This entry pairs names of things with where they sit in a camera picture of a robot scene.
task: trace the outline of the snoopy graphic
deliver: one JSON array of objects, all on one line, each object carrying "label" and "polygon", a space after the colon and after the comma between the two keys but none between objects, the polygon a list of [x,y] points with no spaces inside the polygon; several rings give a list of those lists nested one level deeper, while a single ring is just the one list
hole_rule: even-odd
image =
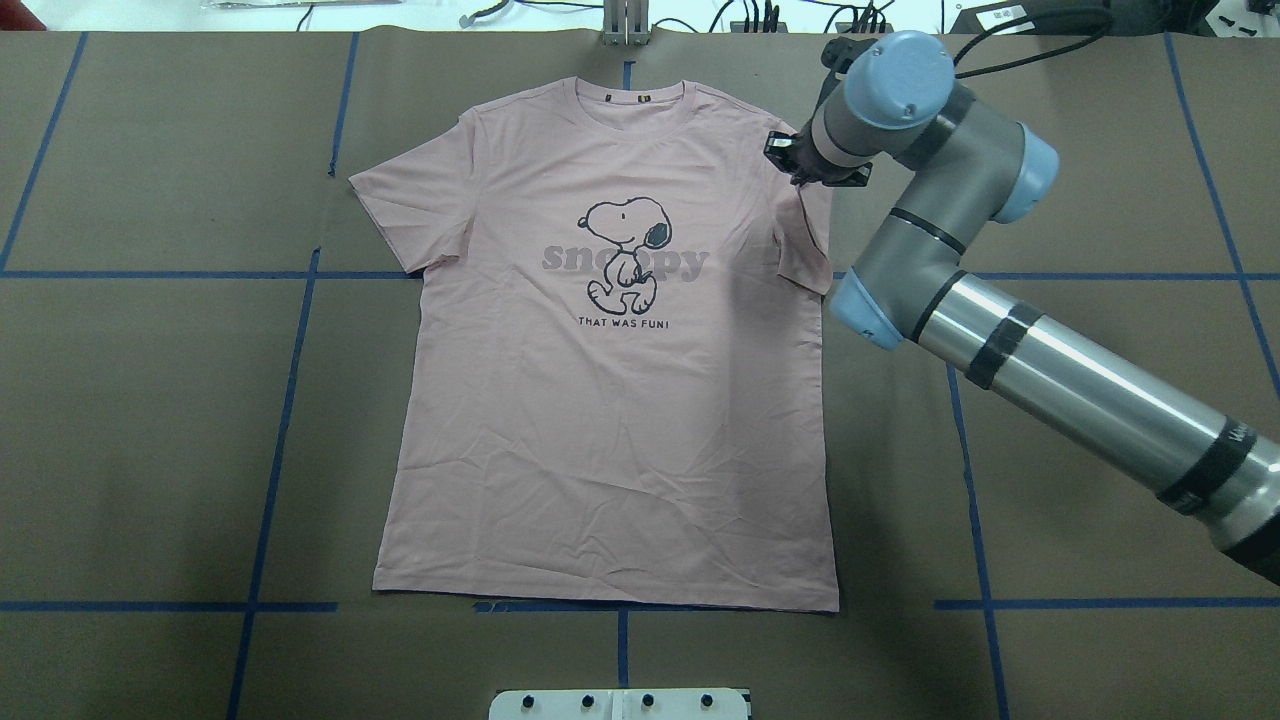
[{"label": "snoopy graphic", "polygon": [[586,284],[591,302],[611,315],[648,313],[658,296],[658,281],[640,266],[636,250],[658,250],[671,242],[671,219],[662,205],[653,197],[596,202],[577,220],[577,227],[618,247],[604,264],[604,282]]}]

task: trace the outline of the fabric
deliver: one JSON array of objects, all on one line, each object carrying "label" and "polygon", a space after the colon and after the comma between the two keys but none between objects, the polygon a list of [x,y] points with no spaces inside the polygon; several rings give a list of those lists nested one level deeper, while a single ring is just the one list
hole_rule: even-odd
[{"label": "fabric", "polygon": [[837,610],[831,191],[772,129],[567,78],[351,178],[426,270],[374,589]]}]

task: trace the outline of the metal bracket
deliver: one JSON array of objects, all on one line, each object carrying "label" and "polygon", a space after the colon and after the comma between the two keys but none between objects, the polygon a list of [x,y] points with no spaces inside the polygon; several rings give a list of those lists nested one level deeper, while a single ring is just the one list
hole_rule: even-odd
[{"label": "metal bracket", "polygon": [[750,720],[751,693],[730,688],[506,691],[489,720]]},{"label": "metal bracket", "polygon": [[648,45],[649,29],[649,0],[604,0],[604,45]]}]

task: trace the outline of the blue tape line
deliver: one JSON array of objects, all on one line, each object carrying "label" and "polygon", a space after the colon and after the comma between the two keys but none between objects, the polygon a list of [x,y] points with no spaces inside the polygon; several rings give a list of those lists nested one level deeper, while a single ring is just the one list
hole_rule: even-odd
[{"label": "blue tape line", "polygon": [[[609,601],[485,601],[472,606],[477,614],[489,612],[774,612],[758,607],[708,607],[699,605],[648,605],[641,602]],[[831,612],[803,612],[803,615],[832,615]]]},{"label": "blue tape line", "polygon": [[3,270],[0,279],[41,281],[406,281],[422,273],[399,270]]},{"label": "blue tape line", "polygon": [[27,201],[31,200],[31,191],[36,187],[40,168],[45,164],[49,142],[54,138],[54,128],[58,127],[58,118],[63,114],[63,105],[67,104],[67,94],[72,88],[72,81],[76,79],[76,69],[79,68],[79,60],[84,55],[84,42],[87,41],[88,33],[82,32],[79,41],[76,44],[76,54],[72,55],[72,64],[67,68],[67,77],[63,78],[63,90],[58,94],[58,102],[54,104],[52,114],[49,115],[45,136],[40,138],[36,160],[31,164],[31,173],[27,174],[27,184],[23,186],[22,197],[18,199],[18,209],[13,214],[13,223],[9,224],[9,234],[5,236],[4,249],[0,249],[0,270],[4,270],[4,266],[9,263],[9,255],[13,254],[13,243],[18,240],[18,228],[22,227],[22,217],[27,214]]},{"label": "blue tape line", "polygon": [[991,575],[987,571],[987,551],[982,539],[982,518],[978,512],[978,489],[973,482],[973,457],[969,455],[969,432],[964,424],[964,407],[960,405],[960,386],[956,370],[947,365],[947,386],[951,388],[951,413],[960,436],[960,452],[964,459],[964,487],[969,495],[969,532],[973,536],[973,555],[978,564],[978,588],[982,592],[982,615],[987,626],[987,650],[991,653],[991,674],[996,682],[996,707],[1001,720],[1009,720],[1009,694],[1005,689],[1005,669],[1000,659],[1000,635],[996,632],[996,612],[991,606]]},{"label": "blue tape line", "polygon": [[307,322],[311,316],[311,297],[316,288],[316,272],[320,266],[320,249],[311,252],[311,266],[307,269],[307,287],[302,292],[302,310],[298,314],[298,331],[293,337],[293,357],[289,360],[289,379],[284,387],[284,406],[280,409],[280,425],[275,433],[275,455],[271,457],[271,475],[266,486],[266,502],[262,505],[262,525],[257,536],[257,553],[253,557],[253,578],[250,582],[248,601],[257,602],[262,585],[262,568],[266,565],[266,546],[271,534],[271,516],[275,512],[275,495],[280,486],[280,469],[284,466],[284,441],[293,416],[293,396],[298,387],[298,365],[302,360],[302,343],[307,336]]},{"label": "blue tape line", "polygon": [[347,100],[351,97],[351,78],[356,72],[356,49],[360,47],[360,33],[351,33],[351,49],[347,50],[347,76],[342,81],[342,100],[338,101],[338,122],[333,126],[333,154],[329,155],[329,177],[338,172],[338,150],[342,147],[342,126],[347,120]]},{"label": "blue tape line", "polygon": [[298,387],[298,365],[302,361],[302,343],[307,337],[307,322],[311,318],[311,299],[315,295],[316,275],[320,269],[320,249],[311,251],[311,264],[307,268],[307,287],[302,292],[302,310],[298,313],[298,331],[293,338],[293,357],[289,360],[289,379],[284,386],[284,405],[280,409],[280,425],[275,433],[275,454],[271,456],[271,475],[266,484],[266,501],[262,503],[262,525],[257,534],[257,552],[253,556],[253,577],[248,588],[248,610],[241,626],[241,644],[236,653],[236,674],[232,679],[230,698],[227,701],[227,719],[234,720],[239,712],[241,689],[244,685],[244,669],[248,665],[248,647],[253,637],[253,616],[259,592],[262,588],[262,569],[266,565],[268,541],[271,537],[271,518],[275,515],[275,496],[280,487],[280,470],[284,466],[284,441],[289,433],[293,416],[293,397]]},{"label": "blue tape line", "polygon": [[0,612],[337,612],[337,602],[184,602],[136,600],[12,600]]},{"label": "blue tape line", "polygon": [[1276,397],[1280,397],[1280,372],[1277,372],[1275,357],[1271,355],[1271,343],[1267,342],[1267,333],[1262,328],[1262,319],[1258,316],[1258,307],[1253,302],[1249,281],[1244,275],[1244,264],[1240,261],[1240,252],[1235,246],[1235,238],[1231,236],[1231,227],[1226,222],[1226,211],[1222,209],[1222,200],[1217,193],[1213,173],[1210,170],[1208,159],[1204,156],[1204,146],[1201,145],[1199,132],[1197,132],[1196,120],[1192,118],[1192,106],[1187,100],[1187,90],[1183,87],[1183,72],[1178,67],[1178,53],[1174,50],[1174,36],[1167,32],[1165,33],[1165,51],[1169,55],[1169,68],[1174,74],[1178,102],[1183,108],[1183,119],[1187,120],[1187,132],[1192,137],[1192,147],[1196,149],[1196,161],[1199,163],[1201,174],[1204,176],[1204,184],[1208,187],[1208,196],[1213,202],[1213,213],[1217,215],[1217,224],[1222,229],[1222,240],[1226,241],[1226,251],[1231,256],[1231,265],[1235,268],[1236,279],[1240,283],[1240,293],[1244,296],[1244,304],[1249,309],[1253,333],[1262,347],[1262,357],[1266,360],[1267,372],[1271,374],[1271,388],[1275,391]]},{"label": "blue tape line", "polygon": [[259,602],[255,612],[337,612],[337,602]]},{"label": "blue tape line", "polygon": [[1226,282],[1235,273],[974,273],[984,281],[1160,281]]},{"label": "blue tape line", "polygon": [[631,687],[630,650],[627,643],[631,638],[630,621],[626,610],[618,610],[618,687]]},{"label": "blue tape line", "polygon": [[239,715],[239,696],[244,689],[244,667],[248,665],[248,643],[253,637],[253,612],[246,612],[241,624],[241,644],[236,652],[236,674],[232,676],[232,693],[227,701],[227,720]]},{"label": "blue tape line", "polygon": [[0,612],[244,612],[244,602],[8,601]]},{"label": "blue tape line", "polygon": [[1178,610],[1280,607],[1280,597],[1082,597],[1030,600],[940,600],[934,610]]}]

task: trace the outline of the t-shirt sleeve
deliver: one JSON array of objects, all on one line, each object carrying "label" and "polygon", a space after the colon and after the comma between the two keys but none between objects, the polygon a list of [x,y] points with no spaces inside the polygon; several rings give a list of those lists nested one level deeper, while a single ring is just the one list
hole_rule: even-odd
[{"label": "t-shirt sleeve", "polygon": [[[773,129],[795,132],[785,123]],[[827,295],[831,290],[827,247],[832,188],[820,183],[794,186],[791,176],[778,172],[767,160],[763,165],[765,197],[773,211],[773,241],[781,250],[778,274],[818,295]]]},{"label": "t-shirt sleeve", "polygon": [[351,177],[406,273],[463,258],[484,174],[483,129],[467,110],[444,135]]}]

